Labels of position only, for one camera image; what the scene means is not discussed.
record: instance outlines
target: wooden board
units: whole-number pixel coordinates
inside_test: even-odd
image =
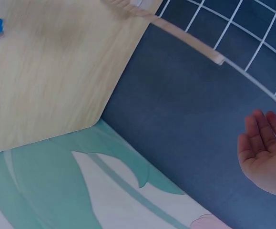
[[[94,125],[148,25],[101,0],[0,0],[0,18],[0,151]]]

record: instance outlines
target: dark blue surface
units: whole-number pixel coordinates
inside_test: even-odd
[[[174,15],[177,4],[183,7],[187,3],[173,1],[176,12],[164,17],[185,27],[178,21],[185,16]],[[217,37],[214,28],[221,19],[206,20],[211,16],[202,11],[198,17],[190,32],[214,44],[214,39],[205,36]],[[207,33],[200,28],[207,28]],[[242,43],[234,45],[232,41]],[[245,66],[257,46],[250,36],[230,28],[218,50]],[[276,89],[275,70],[276,55],[266,49],[250,69],[256,78]],[[102,117],[233,229],[276,229],[276,197],[242,174],[236,156],[236,138],[244,131],[244,116],[255,108],[276,112],[276,103],[226,63],[217,66],[188,45],[149,26]]]

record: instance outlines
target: palm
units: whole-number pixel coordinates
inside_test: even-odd
[[[245,118],[245,134],[238,137],[238,157],[245,175],[276,195],[276,114],[260,110]]]

